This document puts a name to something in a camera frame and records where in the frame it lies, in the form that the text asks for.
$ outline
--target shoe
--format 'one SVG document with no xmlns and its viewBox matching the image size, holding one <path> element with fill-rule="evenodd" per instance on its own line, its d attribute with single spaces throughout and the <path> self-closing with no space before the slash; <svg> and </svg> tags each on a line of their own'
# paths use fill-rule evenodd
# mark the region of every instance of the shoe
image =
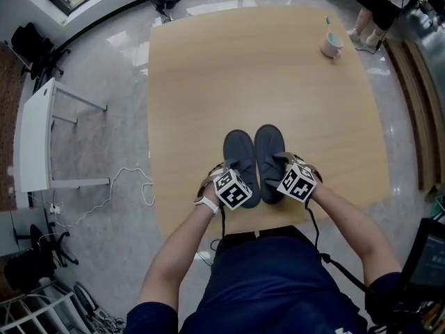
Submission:
<svg viewBox="0 0 445 334">
<path fill-rule="evenodd" d="M 233 130 L 227 134 L 222 147 L 225 162 L 235 161 L 231 168 L 237 170 L 239 177 L 252 191 L 252 197 L 241 206 L 245 208 L 256 207 L 261 195 L 257 181 L 257 163 L 252 139 L 242 130 Z"/>
<path fill-rule="evenodd" d="M 276 186 L 266 181 L 281 182 L 284 178 L 286 165 L 283 160 L 276 159 L 275 154 L 284 152 L 284 139 L 280 130 L 274 125 L 263 125 L 255 134 L 255 157 L 258 163 L 261 199 L 267 204 L 276 204 L 283 199 L 283 193 Z"/>
<path fill-rule="evenodd" d="M 167 9 L 167 10 L 171 10 L 171 9 L 173 9 L 174 7 L 175 7 L 175 5 L 177 4 L 177 3 L 179 3 L 181 0 L 173 0 L 173 1 L 167 1 L 166 3 L 165 3 L 165 8 Z"/>
<path fill-rule="evenodd" d="M 360 42 L 360 33 L 356 32 L 355 29 L 349 30 L 346 33 L 348 34 L 351 41 Z"/>
<path fill-rule="evenodd" d="M 372 32 L 372 34 L 366 39 L 366 46 L 368 47 L 375 47 L 378 43 L 378 41 L 380 41 L 380 36 L 375 33 L 375 30 Z"/>
</svg>

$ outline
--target table leg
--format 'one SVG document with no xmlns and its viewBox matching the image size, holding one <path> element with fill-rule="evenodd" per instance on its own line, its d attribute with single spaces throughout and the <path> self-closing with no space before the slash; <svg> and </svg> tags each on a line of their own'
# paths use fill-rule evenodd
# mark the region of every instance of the table leg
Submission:
<svg viewBox="0 0 445 334">
<path fill-rule="evenodd" d="M 109 178 L 96 178 L 94 180 L 51 180 L 50 188 L 79 188 L 80 186 L 99 186 L 110 184 Z"/>
<path fill-rule="evenodd" d="M 66 121 L 66 122 L 72 122 L 73 124 L 77 124 L 77 118 L 70 118 L 69 116 L 58 116 L 56 114 L 53 114 L 53 118 Z"/>
<path fill-rule="evenodd" d="M 78 102 L 82 102 L 84 104 L 92 106 L 93 108 L 96 108 L 96 109 L 100 109 L 102 111 L 106 111 L 108 108 L 108 106 L 106 104 L 102 104 L 99 102 L 91 102 L 89 100 L 89 98 L 87 98 L 87 97 L 80 97 L 79 94 L 75 90 L 68 88 L 67 86 L 64 86 L 62 83 L 59 83 L 58 81 L 55 82 L 55 86 L 57 89 L 59 89 L 59 91 L 62 94 L 65 94 L 68 97 L 71 97 L 71 98 L 77 100 Z"/>
</svg>

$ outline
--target white mug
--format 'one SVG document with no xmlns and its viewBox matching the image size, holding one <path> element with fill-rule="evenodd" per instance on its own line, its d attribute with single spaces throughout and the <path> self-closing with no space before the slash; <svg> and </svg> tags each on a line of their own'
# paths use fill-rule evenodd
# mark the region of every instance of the white mug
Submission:
<svg viewBox="0 0 445 334">
<path fill-rule="evenodd" d="M 329 58 L 338 58 L 341 55 L 342 47 L 343 40 L 339 36 L 329 32 L 321 44 L 320 49 L 325 56 Z"/>
</svg>

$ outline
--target person's right arm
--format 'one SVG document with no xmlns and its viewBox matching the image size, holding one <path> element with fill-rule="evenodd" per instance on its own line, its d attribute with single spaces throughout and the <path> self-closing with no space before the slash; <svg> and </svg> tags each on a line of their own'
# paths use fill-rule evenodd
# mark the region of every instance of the person's right arm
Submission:
<svg viewBox="0 0 445 334">
<path fill-rule="evenodd" d="M 366 286 L 387 273 L 401 271 L 387 238 L 360 209 L 321 182 L 317 184 L 312 199 L 325 210 L 360 257 Z"/>
</svg>

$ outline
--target mug handle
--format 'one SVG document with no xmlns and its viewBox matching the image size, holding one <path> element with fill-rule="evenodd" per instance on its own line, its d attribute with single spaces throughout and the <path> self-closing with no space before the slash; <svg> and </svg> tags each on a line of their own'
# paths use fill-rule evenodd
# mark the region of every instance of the mug handle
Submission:
<svg viewBox="0 0 445 334">
<path fill-rule="evenodd" d="M 333 56 L 333 59 L 337 59 L 341 56 L 341 49 L 338 49 L 335 56 Z"/>
</svg>

